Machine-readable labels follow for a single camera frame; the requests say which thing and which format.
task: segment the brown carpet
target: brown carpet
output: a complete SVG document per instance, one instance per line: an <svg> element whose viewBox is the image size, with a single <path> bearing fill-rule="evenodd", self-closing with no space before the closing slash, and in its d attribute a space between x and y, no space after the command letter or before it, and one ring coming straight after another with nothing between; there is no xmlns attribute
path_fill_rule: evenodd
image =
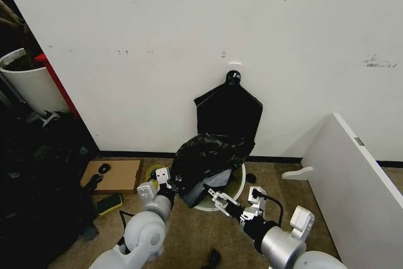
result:
<svg viewBox="0 0 403 269"><path fill-rule="evenodd" d="M170 159L144 159L142 180L145 171L151 165L164 164L169 166ZM288 225L291 215L297 205L312 211L315 224L307 240L308 250L319 250L338 258L329 231L316 204L314 195L307 181L287 181L281 179L281 174L300 169L297 164L246 163L247 173L254 173L257 185L262 186L269 195L277 198L284 205L283 228L290 230ZM239 199L247 205L249 184ZM105 196L96 196L96 202ZM123 197L124 211L136 214L142 210L142 204L137 195ZM266 219L277 220L278 207L268 202L266 204ZM92 262L104 251L111 249L123 235L123 226L118 213L114 210L94 221L99 234L91 241L79 238L72 247L60 255L50 266L50 269L87 269ZM252 241L245 235L235 219L228 219L220 212L201 212L189 209L180 198L175 199L175 205L169 218L169 231L165 240L165 250L161 257L146 264L144 268L200 268L207 264L209 251L215 248L221 254L219 269L224 268L265 268L268 262L257 253Z"/></svg>

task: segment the white board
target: white board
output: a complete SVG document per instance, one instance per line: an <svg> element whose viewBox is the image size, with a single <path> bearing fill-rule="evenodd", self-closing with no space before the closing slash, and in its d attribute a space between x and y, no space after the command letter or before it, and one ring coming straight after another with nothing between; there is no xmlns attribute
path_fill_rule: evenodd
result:
<svg viewBox="0 0 403 269"><path fill-rule="evenodd" d="M342 262L403 268L403 197L343 118L325 122L302 159Z"/></svg>

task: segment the baseboard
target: baseboard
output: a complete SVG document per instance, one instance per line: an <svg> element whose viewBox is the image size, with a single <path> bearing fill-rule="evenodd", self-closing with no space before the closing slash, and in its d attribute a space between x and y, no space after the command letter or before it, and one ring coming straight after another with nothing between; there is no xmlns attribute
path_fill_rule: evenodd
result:
<svg viewBox="0 0 403 269"><path fill-rule="evenodd" d="M264 157L264 156L249 156L246 161L249 162L269 162L269 163L286 163L286 164L300 164L301 157Z"/></svg>
<svg viewBox="0 0 403 269"><path fill-rule="evenodd" d="M171 159L175 157L174 152L154 151L99 151L101 157L163 157Z"/></svg>
<svg viewBox="0 0 403 269"><path fill-rule="evenodd" d="M163 157L173 159L175 152L153 152L153 151L99 151L101 157ZM300 164L301 157L266 157L249 156L246 161L249 162L268 162ZM403 168L403 161L377 161L381 167Z"/></svg>
<svg viewBox="0 0 403 269"><path fill-rule="evenodd" d="M377 161L380 167L403 168L403 161Z"/></svg>

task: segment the black cable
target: black cable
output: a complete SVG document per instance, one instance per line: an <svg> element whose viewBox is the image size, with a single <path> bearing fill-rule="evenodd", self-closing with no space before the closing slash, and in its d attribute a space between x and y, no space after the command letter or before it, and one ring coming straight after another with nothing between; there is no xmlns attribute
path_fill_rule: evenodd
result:
<svg viewBox="0 0 403 269"><path fill-rule="evenodd" d="M129 214L128 212L125 212L123 210L119 210L119 214L120 214L120 218L122 219L122 222L123 222L123 231L124 231L126 229L126 220L123 215L125 214L125 215L128 215L129 217L134 217L134 214Z"/></svg>
<svg viewBox="0 0 403 269"><path fill-rule="evenodd" d="M284 213L283 205L282 205L278 200L276 200L275 198L272 198L272 197L269 196L269 195L264 195L263 193L261 193L261 192L260 192L259 190L257 190L257 189L254 189L254 190L253 190L252 196L253 196L254 198L256 198L256 197L267 198L268 200L273 201L274 203L276 203L276 204L279 206L279 208L280 208L280 215L278 216L278 227L281 227L281 222L283 221L283 213Z"/></svg>

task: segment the white wall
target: white wall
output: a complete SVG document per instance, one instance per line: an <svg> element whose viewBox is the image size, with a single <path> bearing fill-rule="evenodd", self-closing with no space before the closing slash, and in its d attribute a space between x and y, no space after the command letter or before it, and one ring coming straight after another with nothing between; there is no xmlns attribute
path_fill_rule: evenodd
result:
<svg viewBox="0 0 403 269"><path fill-rule="evenodd" d="M403 161L402 0L15 1L100 149L176 151L235 60L264 105L254 155L302 156L339 112Z"/></svg>

